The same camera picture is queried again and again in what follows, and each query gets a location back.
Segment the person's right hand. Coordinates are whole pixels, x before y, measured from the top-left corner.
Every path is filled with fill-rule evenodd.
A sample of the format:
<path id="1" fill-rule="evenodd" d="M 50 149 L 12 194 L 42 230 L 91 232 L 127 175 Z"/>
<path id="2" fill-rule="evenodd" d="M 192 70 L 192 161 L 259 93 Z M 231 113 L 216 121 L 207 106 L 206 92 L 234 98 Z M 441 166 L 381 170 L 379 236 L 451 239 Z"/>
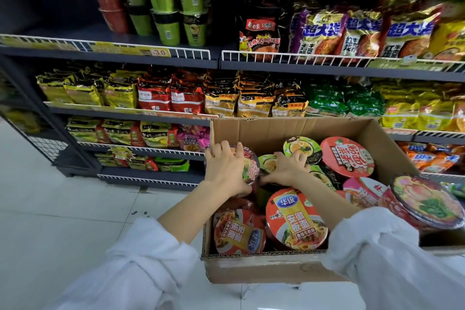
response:
<path id="1" fill-rule="evenodd" d="M 277 156 L 276 170 L 280 173 L 281 186 L 301 189 L 305 184 L 309 184 L 313 175 L 309 173 L 306 165 L 306 156 L 297 152 L 297 164 L 286 165 L 285 155 L 282 152 L 275 152 Z"/>

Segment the person's left hand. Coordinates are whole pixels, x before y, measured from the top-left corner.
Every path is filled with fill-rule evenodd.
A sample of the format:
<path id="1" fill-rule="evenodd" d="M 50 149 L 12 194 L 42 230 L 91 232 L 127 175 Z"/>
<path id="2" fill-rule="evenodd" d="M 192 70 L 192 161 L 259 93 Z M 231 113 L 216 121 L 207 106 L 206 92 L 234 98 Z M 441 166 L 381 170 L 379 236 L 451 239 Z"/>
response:
<path id="1" fill-rule="evenodd" d="M 206 162 L 205 181 L 214 190 L 229 198 L 237 194 L 238 184 L 243 179 L 243 144 L 241 142 L 237 143 L 234 158 L 224 158 L 222 156 L 222 143 L 229 142 L 222 141 L 209 148 L 214 152 L 214 159 Z"/>

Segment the dark red noodle bowl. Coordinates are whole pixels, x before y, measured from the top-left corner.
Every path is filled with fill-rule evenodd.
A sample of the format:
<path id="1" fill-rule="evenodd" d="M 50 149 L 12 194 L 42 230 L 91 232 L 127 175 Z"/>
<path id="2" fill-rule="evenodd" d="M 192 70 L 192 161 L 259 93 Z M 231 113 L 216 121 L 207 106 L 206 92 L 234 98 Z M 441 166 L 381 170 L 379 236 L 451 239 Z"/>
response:
<path id="1" fill-rule="evenodd" d="M 260 174 L 259 160 L 255 152 L 243 146 L 244 168 L 243 180 L 251 187 L 251 192 L 234 195 L 235 198 L 242 198 L 255 192 L 256 183 Z"/>

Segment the person's left forearm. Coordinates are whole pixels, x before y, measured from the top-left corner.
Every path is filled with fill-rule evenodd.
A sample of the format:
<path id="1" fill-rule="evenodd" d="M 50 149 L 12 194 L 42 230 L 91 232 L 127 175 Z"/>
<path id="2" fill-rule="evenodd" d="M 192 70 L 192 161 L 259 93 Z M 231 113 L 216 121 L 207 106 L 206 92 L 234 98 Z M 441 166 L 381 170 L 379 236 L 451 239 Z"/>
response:
<path id="1" fill-rule="evenodd" d="M 99 266 L 70 284 L 44 310 L 157 310 L 189 279 L 199 255 L 190 244 L 215 211 L 245 188 L 204 180 L 158 219 L 138 218 Z"/>

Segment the pink noodle packets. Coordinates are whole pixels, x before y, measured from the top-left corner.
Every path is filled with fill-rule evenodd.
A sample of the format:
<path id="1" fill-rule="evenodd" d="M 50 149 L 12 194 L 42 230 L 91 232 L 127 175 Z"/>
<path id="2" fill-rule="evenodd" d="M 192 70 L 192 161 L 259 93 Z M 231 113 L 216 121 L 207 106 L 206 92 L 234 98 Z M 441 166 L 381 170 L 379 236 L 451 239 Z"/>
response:
<path id="1" fill-rule="evenodd" d="M 179 146 L 183 151 L 204 153 L 210 148 L 210 127 L 181 125 L 178 132 Z"/>

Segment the brown cardboard box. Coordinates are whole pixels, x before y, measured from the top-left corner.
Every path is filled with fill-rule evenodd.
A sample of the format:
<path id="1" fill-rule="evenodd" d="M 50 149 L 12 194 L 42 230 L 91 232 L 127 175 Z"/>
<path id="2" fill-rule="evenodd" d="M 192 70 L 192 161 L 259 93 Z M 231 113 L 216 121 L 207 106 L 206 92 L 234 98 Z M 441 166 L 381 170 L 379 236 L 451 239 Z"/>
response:
<path id="1" fill-rule="evenodd" d="M 286 139 L 304 136 L 321 142 L 328 137 L 345 137 L 361 144 L 375 162 L 375 177 L 388 184 L 396 175 L 415 174 L 410 160 L 375 119 L 353 118 L 259 118 L 215 119 L 211 124 L 212 143 L 241 142 L 258 155 L 281 151 Z M 220 255 L 213 251 L 212 223 L 204 226 L 201 259 L 212 284 L 301 284 L 344 282 L 345 278 L 327 269 L 327 251 L 333 256 L 336 241 L 342 250 L 355 245 L 355 232 L 337 229 L 330 233 L 327 248 L 311 251 L 263 252 L 252 255 Z"/>

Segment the red yellow label noodle bowl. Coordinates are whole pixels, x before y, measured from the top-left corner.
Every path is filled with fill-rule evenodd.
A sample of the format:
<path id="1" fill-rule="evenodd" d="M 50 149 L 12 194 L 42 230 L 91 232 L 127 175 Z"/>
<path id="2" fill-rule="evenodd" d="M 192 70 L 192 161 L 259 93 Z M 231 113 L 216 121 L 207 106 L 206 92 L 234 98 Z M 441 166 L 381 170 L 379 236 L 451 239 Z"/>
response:
<path id="1" fill-rule="evenodd" d="M 290 250 L 307 252 L 318 249 L 329 229 L 316 208 L 299 190 L 286 188 L 272 194 L 265 208 L 268 233 Z"/>
<path id="2" fill-rule="evenodd" d="M 220 255 L 260 254 L 266 243 L 263 219 L 247 209 L 226 211 L 213 229 L 213 241 Z"/>

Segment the red lid noodle bowl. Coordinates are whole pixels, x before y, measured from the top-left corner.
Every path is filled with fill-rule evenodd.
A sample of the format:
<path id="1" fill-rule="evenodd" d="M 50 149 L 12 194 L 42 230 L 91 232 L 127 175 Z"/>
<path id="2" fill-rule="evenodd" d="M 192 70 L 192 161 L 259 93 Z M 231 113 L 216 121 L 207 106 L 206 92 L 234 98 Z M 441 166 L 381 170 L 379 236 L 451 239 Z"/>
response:
<path id="1" fill-rule="evenodd" d="M 359 143 L 345 137 L 328 137 L 320 143 L 322 161 L 346 178 L 368 178 L 375 171 L 370 153 Z"/>

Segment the row of mixed low packets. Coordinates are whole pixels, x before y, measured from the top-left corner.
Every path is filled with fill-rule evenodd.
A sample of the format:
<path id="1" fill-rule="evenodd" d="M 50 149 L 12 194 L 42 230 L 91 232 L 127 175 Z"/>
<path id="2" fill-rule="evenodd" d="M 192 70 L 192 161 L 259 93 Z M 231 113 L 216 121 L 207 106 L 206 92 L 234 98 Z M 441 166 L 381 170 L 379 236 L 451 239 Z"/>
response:
<path id="1" fill-rule="evenodd" d="M 110 148 L 94 156 L 103 167 L 163 172 L 188 172 L 190 168 L 190 161 L 186 159 L 138 155 L 128 148 Z"/>

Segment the row of red packets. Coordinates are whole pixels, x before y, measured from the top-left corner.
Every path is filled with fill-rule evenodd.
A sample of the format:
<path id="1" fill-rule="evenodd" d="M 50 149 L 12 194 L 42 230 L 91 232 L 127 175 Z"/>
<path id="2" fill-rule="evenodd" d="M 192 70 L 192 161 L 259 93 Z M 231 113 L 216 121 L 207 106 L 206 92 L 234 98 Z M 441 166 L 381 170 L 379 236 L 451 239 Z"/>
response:
<path id="1" fill-rule="evenodd" d="M 137 80 L 141 109 L 185 114 L 205 113 L 207 71 L 176 68 L 159 70 Z"/>

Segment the row of lime noodle packets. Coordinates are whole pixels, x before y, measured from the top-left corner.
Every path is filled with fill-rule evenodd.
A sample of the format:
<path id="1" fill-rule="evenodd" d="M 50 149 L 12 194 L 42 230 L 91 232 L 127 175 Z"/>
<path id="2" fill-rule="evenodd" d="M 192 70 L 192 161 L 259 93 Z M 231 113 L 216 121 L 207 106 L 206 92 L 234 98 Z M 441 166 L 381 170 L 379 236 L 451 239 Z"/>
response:
<path id="1" fill-rule="evenodd" d="M 115 144 L 148 148 L 179 148 L 175 124 L 71 116 L 67 132 L 83 143 Z"/>

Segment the dark metal shelf unit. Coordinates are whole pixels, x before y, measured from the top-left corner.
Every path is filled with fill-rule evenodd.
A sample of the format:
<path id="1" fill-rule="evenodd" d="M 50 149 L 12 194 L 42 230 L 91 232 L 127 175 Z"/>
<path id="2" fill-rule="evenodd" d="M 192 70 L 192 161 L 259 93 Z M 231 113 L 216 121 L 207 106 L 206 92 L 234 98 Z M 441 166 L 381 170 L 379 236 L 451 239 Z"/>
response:
<path id="1" fill-rule="evenodd" d="M 114 33 L 104 23 L 103 17 L 97 16 L 98 13 L 96 0 L 0 0 L 0 33 L 161 45 L 158 36 L 143 37 L 136 34 Z M 84 114 L 85 108 L 78 105 L 69 105 L 66 108 L 49 107 L 34 79 L 39 70 L 63 65 L 67 61 L 217 70 L 219 49 L 213 46 L 208 46 L 206 49 L 210 50 L 212 60 L 176 58 L 169 60 L 151 56 L 0 47 L 0 76 L 6 77 L 16 91 L 12 100 L 0 100 L 0 104 L 11 103 L 15 108 L 40 115 L 55 129 L 60 138 L 69 144 L 55 165 L 46 159 L 50 166 L 66 177 L 99 178 L 111 184 L 132 183 L 136 186 L 190 192 L 203 179 L 205 168 L 202 157 L 194 157 L 194 165 L 185 177 L 178 172 L 162 172 L 158 175 L 157 172 L 129 172 L 123 168 L 101 168 L 92 154 L 103 152 L 103 147 L 73 143 L 71 136 L 65 130 L 65 117 Z"/>
<path id="2" fill-rule="evenodd" d="M 398 78 L 408 80 L 430 80 L 442 82 L 465 83 L 465 74 L 451 72 L 432 72 L 424 70 L 380 70 L 370 68 L 319 67 L 302 65 L 265 65 L 242 62 L 222 62 L 223 70 L 262 70 L 270 72 L 288 72 L 293 74 L 309 74 L 312 76 L 356 76 L 365 78 Z"/>

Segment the black noodle multipack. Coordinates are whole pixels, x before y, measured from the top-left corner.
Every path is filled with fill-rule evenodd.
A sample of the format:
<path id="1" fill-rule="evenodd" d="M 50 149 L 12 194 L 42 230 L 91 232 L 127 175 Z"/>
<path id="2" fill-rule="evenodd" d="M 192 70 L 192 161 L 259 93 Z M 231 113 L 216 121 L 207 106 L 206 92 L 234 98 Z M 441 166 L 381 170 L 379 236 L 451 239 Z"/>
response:
<path id="1" fill-rule="evenodd" d="M 239 60 L 271 62 L 288 44 L 291 0 L 244 0 L 237 17 Z"/>

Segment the row of orange packets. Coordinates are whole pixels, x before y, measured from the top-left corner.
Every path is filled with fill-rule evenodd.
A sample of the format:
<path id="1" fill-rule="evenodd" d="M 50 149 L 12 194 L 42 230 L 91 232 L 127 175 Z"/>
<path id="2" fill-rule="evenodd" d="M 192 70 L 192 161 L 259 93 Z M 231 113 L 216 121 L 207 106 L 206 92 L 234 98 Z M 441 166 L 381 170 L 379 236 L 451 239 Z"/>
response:
<path id="1" fill-rule="evenodd" d="M 465 164 L 465 145 L 397 142 L 420 172 L 442 174 Z"/>

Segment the yellow noodle multipack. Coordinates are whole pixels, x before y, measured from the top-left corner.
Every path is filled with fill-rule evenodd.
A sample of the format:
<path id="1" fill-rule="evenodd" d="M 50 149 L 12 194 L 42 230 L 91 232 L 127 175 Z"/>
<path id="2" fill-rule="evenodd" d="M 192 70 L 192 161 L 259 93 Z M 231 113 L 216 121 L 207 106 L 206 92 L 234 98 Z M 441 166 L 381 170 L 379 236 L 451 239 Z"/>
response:
<path id="1" fill-rule="evenodd" d="M 465 59 L 465 0 L 426 0 L 424 8 L 442 4 L 443 10 L 423 59 L 462 61 Z"/>

